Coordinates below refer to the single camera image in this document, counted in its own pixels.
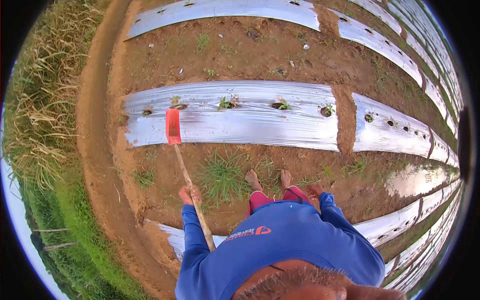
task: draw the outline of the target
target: bare foot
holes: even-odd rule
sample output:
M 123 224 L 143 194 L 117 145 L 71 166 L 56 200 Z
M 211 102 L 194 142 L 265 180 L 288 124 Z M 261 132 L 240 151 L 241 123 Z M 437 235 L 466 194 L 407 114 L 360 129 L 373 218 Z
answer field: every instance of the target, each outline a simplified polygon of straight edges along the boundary
M 290 171 L 283 169 L 280 171 L 280 179 L 282 180 L 282 189 L 286 190 L 292 181 L 292 174 L 290 174 Z
M 255 173 L 253 169 L 251 169 L 250 171 L 247 172 L 247 174 L 245 174 L 245 180 L 248 182 L 248 184 L 252 187 L 254 191 L 263 192 L 262 186 L 258 181 L 257 173 Z

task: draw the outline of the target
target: sky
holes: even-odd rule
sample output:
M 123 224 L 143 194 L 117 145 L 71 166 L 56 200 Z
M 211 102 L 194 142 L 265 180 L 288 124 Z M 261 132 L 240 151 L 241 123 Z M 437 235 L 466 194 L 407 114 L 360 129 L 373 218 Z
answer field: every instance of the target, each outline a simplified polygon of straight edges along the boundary
M 18 190 L 18 182 L 17 180 L 11 180 L 9 175 L 12 172 L 12 167 L 6 163 L 6 161 L 2 158 L 1 159 L 1 184 L 2 190 L 5 195 L 5 201 L 7 203 L 8 212 L 10 218 L 12 219 L 13 228 L 17 234 L 17 238 L 22 245 L 30 264 L 32 265 L 33 269 L 35 269 L 38 276 L 42 279 L 43 284 L 50 290 L 50 293 L 57 299 L 57 300 L 68 300 L 69 298 L 67 295 L 60 291 L 57 283 L 53 280 L 52 275 L 47 272 L 45 265 L 43 265 L 42 259 L 40 255 L 38 255 L 37 250 L 32 244 L 30 240 L 30 235 L 32 234 L 31 229 L 27 225 L 27 221 L 25 219 L 25 206 L 20 198 L 20 191 Z

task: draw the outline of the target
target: debris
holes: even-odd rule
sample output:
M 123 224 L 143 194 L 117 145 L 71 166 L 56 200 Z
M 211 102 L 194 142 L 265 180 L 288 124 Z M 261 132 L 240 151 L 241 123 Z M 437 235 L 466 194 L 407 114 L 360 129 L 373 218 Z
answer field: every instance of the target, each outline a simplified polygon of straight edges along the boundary
M 248 33 L 247 33 L 247 35 L 248 35 L 249 37 L 251 37 L 254 41 L 259 38 L 259 35 L 253 33 L 252 30 L 249 30 Z

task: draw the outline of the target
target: logo on shirt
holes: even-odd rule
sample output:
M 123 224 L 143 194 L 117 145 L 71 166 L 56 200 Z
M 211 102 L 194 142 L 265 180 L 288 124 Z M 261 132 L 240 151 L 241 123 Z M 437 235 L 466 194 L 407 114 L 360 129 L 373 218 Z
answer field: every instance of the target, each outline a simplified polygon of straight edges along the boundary
M 261 235 L 261 234 L 267 234 L 267 233 L 270 233 L 270 232 L 272 232 L 272 230 L 270 228 L 268 228 L 267 226 L 260 226 L 258 228 L 251 228 L 251 229 L 248 229 L 248 230 L 244 230 L 244 231 L 240 231 L 240 232 L 230 234 L 225 239 L 225 241 L 234 240 L 236 238 L 245 237 L 247 235 Z

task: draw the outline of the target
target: dirt path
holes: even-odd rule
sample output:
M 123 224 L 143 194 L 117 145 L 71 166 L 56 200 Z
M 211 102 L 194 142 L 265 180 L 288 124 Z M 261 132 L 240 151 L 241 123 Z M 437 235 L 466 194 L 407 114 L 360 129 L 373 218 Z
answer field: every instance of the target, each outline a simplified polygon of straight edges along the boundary
M 152 296 L 172 299 L 178 262 L 169 248 L 159 248 L 158 240 L 166 244 L 166 238 L 158 230 L 142 228 L 135 218 L 106 139 L 108 61 L 128 7 L 129 1 L 113 0 L 92 40 L 77 102 L 78 147 L 94 213 L 114 243 L 115 256 Z M 133 2 L 128 15 L 136 10 Z

